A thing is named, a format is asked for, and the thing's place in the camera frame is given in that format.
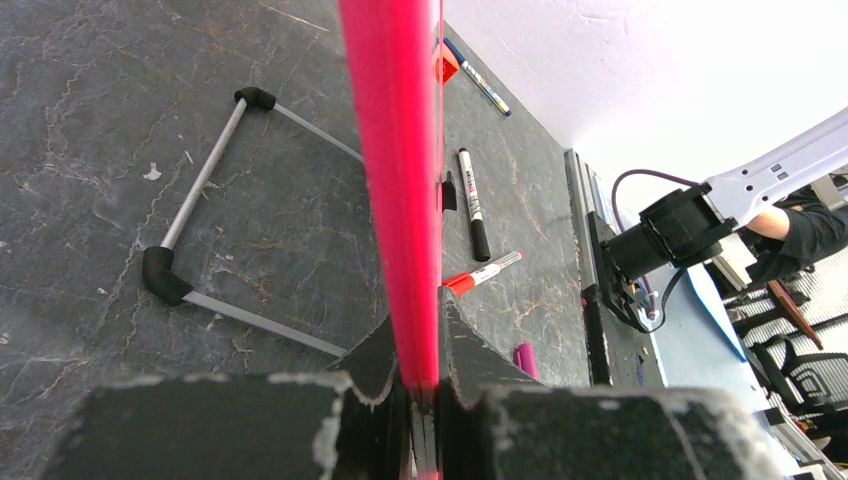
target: black corner connector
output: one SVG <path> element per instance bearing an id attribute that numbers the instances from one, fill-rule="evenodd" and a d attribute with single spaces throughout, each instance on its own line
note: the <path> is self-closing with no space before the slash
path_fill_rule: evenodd
<path id="1" fill-rule="evenodd" d="M 453 184 L 453 175 L 447 172 L 445 181 L 442 182 L 442 212 L 445 210 L 456 211 L 456 185 Z"/>
<path id="2" fill-rule="evenodd" d="M 171 271 L 174 251 L 165 247 L 147 247 L 141 259 L 141 280 L 150 293 L 174 307 L 183 297 L 194 290 L 183 279 Z"/>
<path id="3" fill-rule="evenodd" d="M 237 102 L 244 99 L 247 102 L 248 108 L 256 107 L 266 112 L 273 110 L 274 105 L 277 104 L 277 97 L 258 87 L 242 88 L 233 94 L 233 97 L 235 97 Z"/>

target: black marker cap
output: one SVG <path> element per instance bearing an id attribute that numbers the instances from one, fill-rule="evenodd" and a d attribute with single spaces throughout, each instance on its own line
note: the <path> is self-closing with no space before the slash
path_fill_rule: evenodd
<path id="1" fill-rule="evenodd" d="M 487 262 L 492 258 L 489 253 L 489 239 L 486 238 L 486 228 L 483 220 L 471 221 L 471 248 L 474 250 L 474 260 Z"/>

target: gray metal rod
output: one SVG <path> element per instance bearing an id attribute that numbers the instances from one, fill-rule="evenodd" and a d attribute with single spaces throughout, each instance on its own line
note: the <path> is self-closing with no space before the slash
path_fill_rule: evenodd
<path id="1" fill-rule="evenodd" d="M 221 159 L 221 155 L 224 153 L 224 148 L 230 141 L 230 137 L 233 136 L 233 132 L 235 131 L 239 120 L 241 120 L 241 116 L 244 114 L 244 110 L 246 108 L 247 102 L 242 98 L 236 104 L 236 108 L 233 110 L 233 114 L 230 115 L 230 119 L 227 120 L 227 124 L 224 125 L 224 130 L 221 132 L 221 136 L 218 137 L 218 141 L 215 142 L 215 146 L 212 147 L 212 151 L 209 152 L 209 157 L 206 159 L 206 163 L 204 163 L 203 168 L 200 169 L 200 173 L 197 175 L 194 185 L 191 186 L 191 190 L 189 190 L 185 201 L 180 206 L 177 216 L 174 218 L 171 226 L 168 227 L 168 233 L 165 234 L 165 238 L 162 239 L 162 243 L 159 244 L 160 246 L 169 249 L 174 248 L 174 245 L 177 243 L 177 239 L 183 232 L 183 228 L 188 221 L 189 215 L 191 215 L 192 210 L 194 210 L 195 205 L 197 205 L 197 200 L 203 193 L 206 183 L 209 182 L 209 177 L 212 176 L 212 171 L 215 170 L 215 165 L 217 165 L 218 160 Z"/>
<path id="2" fill-rule="evenodd" d="M 277 322 L 260 317 L 259 315 L 250 313 L 247 310 L 234 307 L 229 303 L 224 303 L 220 300 L 207 297 L 201 293 L 189 292 L 185 297 L 183 297 L 183 300 L 193 303 L 198 307 L 203 307 L 212 310 L 213 312 L 220 313 L 221 315 L 226 315 L 236 320 L 249 323 L 254 327 L 267 330 L 271 333 L 276 333 L 277 335 L 300 342 L 306 346 L 321 350 L 322 352 L 329 353 L 336 357 L 341 357 L 346 353 L 346 350 L 341 347 L 337 347 L 332 343 L 325 342 L 324 340 L 299 332 L 293 328 L 286 327 L 285 325 L 280 325 Z"/>
<path id="3" fill-rule="evenodd" d="M 348 147 L 347 145 L 345 145 L 344 143 L 342 143 L 342 142 L 340 142 L 339 140 L 335 139 L 334 137 L 331 137 L 329 133 L 326 133 L 325 131 L 323 131 L 323 130 L 319 129 L 319 128 L 318 128 L 318 127 L 316 127 L 315 125 L 312 125 L 311 123 L 307 122 L 306 120 L 304 120 L 304 119 L 302 119 L 302 118 L 298 117 L 298 116 L 297 116 L 297 115 L 295 115 L 295 114 L 294 114 L 291 110 L 289 110 L 289 109 L 287 109 L 287 108 L 283 107 L 283 106 L 282 106 L 282 105 L 280 105 L 279 103 L 277 103 L 277 104 L 275 104 L 275 105 L 274 105 L 274 110 L 276 110 L 276 111 L 278 111 L 278 112 L 282 113 L 283 115 L 285 115 L 286 117 L 288 117 L 288 118 L 290 118 L 290 119 L 294 120 L 294 121 L 295 121 L 295 123 L 297 123 L 298 125 L 300 125 L 301 127 L 305 128 L 305 129 L 309 130 L 310 132 L 314 133 L 315 135 L 318 135 L 319 137 L 323 138 L 324 140 L 326 140 L 326 141 L 328 141 L 328 142 L 332 143 L 332 144 L 333 144 L 333 145 L 335 145 L 335 146 L 336 146 L 339 150 L 341 150 L 341 151 L 343 151 L 343 152 L 347 153 L 347 154 L 348 154 L 348 155 L 350 155 L 351 157 L 353 157 L 353 158 L 355 158 L 355 159 L 359 160 L 360 162 L 362 162 L 362 161 L 363 161 L 363 159 L 362 159 L 362 155 L 360 155 L 360 154 L 359 154 L 356 150 L 354 150 L 354 149 L 352 149 L 352 148 Z"/>

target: blue marker cap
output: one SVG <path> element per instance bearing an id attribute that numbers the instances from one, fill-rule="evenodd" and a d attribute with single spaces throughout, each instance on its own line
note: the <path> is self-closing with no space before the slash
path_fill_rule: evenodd
<path id="1" fill-rule="evenodd" d="M 451 51 L 453 56 L 456 57 L 457 63 L 459 63 L 460 65 L 465 63 L 465 57 L 463 57 L 462 54 L 459 53 L 459 49 L 456 48 L 456 45 L 454 45 L 453 42 L 451 42 L 450 39 L 448 39 L 448 37 L 445 37 L 444 41 L 445 41 L 445 45 L 448 46 L 448 49 Z"/>

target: black chair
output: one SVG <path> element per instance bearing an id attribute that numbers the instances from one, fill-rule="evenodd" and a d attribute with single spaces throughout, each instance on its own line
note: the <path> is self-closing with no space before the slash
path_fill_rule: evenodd
<path id="1" fill-rule="evenodd" d="M 768 351 L 778 343 L 786 351 L 781 367 Z M 798 417 L 833 414 L 848 408 L 848 354 L 798 355 L 785 335 L 755 343 L 750 351 L 754 356 L 750 359 L 751 366 L 760 384 L 770 393 L 780 395 L 791 414 Z"/>

